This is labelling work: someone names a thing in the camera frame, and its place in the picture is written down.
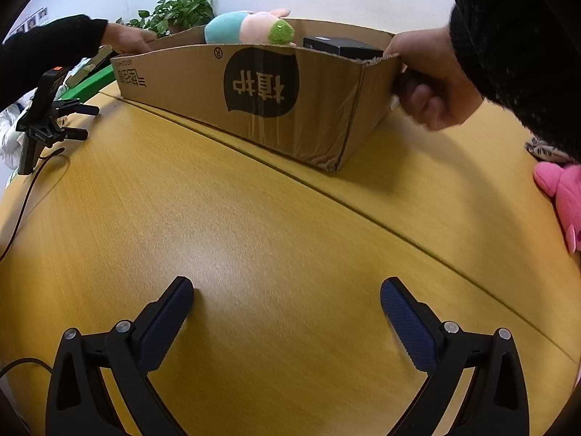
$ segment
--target wooden table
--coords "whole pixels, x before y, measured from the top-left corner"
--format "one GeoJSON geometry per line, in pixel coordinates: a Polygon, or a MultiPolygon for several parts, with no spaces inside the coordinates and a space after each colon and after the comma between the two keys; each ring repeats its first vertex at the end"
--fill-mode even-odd
{"type": "MultiPolygon", "coordinates": [[[[89,139],[43,170],[0,264],[2,362],[52,362],[66,328],[106,331],[186,275],[194,311],[150,378],[188,434],[386,434],[424,378],[379,306],[398,275],[465,330],[508,327],[531,434],[549,426],[581,350],[579,264],[511,116],[485,106],[428,135],[396,114],[326,175],[115,90],[72,117],[89,139]]],[[[4,195],[2,246],[30,181],[4,195]]],[[[9,378],[43,434],[48,373],[9,378]]]]}

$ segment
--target pink stuffed pig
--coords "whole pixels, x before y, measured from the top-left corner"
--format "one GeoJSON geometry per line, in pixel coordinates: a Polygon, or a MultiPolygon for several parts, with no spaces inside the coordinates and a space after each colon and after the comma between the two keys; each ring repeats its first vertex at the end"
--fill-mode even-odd
{"type": "Polygon", "coordinates": [[[565,232],[569,253],[581,250],[581,166],[566,167],[539,162],[533,171],[537,185],[548,196],[555,197],[557,216],[565,232]]]}

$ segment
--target speech bubble logo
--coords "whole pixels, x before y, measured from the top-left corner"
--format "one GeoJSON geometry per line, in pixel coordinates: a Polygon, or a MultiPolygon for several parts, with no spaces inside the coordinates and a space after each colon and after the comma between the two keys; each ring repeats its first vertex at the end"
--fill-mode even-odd
{"type": "Polygon", "coordinates": [[[236,52],[224,70],[224,98],[228,111],[239,110],[264,118],[288,113],[298,98],[296,55],[267,49],[236,52]]]}

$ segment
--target black cable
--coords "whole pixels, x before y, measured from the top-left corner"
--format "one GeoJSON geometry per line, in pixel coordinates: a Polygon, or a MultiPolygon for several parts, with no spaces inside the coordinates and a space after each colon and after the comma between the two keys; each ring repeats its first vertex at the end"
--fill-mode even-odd
{"type": "Polygon", "coordinates": [[[12,233],[12,237],[10,238],[8,245],[4,249],[2,256],[0,256],[0,262],[2,262],[2,259],[4,259],[4,257],[6,257],[6,254],[8,254],[8,250],[10,249],[10,246],[12,245],[12,242],[14,241],[14,238],[16,237],[16,231],[18,231],[18,226],[20,225],[20,220],[22,219],[22,215],[24,215],[24,209],[26,208],[26,202],[28,201],[28,197],[30,196],[30,192],[32,192],[32,190],[33,190],[34,182],[36,182],[36,179],[38,178],[40,171],[42,170],[42,168],[44,166],[46,166],[46,164],[48,163],[48,161],[50,161],[50,159],[52,159],[55,156],[58,156],[59,154],[62,154],[64,151],[65,151],[65,148],[59,148],[56,151],[51,152],[50,155],[46,158],[46,160],[42,164],[42,166],[40,166],[38,168],[36,175],[34,175],[33,181],[30,182],[30,186],[28,187],[28,192],[26,193],[26,197],[24,198],[24,203],[22,204],[22,209],[20,210],[20,215],[18,216],[18,221],[16,222],[16,226],[14,227],[14,232],[12,233]]]}
{"type": "Polygon", "coordinates": [[[37,358],[22,358],[13,360],[8,365],[2,367],[2,370],[0,370],[0,378],[4,377],[6,372],[8,372],[11,368],[19,366],[20,364],[38,364],[39,366],[43,366],[47,371],[52,373],[52,367],[43,360],[37,358]]]}

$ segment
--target potted plant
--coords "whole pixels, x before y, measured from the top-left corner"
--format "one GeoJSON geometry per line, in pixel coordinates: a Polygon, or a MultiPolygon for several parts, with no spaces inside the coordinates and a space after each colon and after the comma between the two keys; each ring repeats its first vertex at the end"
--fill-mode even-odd
{"type": "Polygon", "coordinates": [[[128,25],[151,29],[163,37],[209,23],[214,12],[209,0],[159,0],[151,14],[141,9],[139,17],[140,20],[131,20],[128,25]]]}

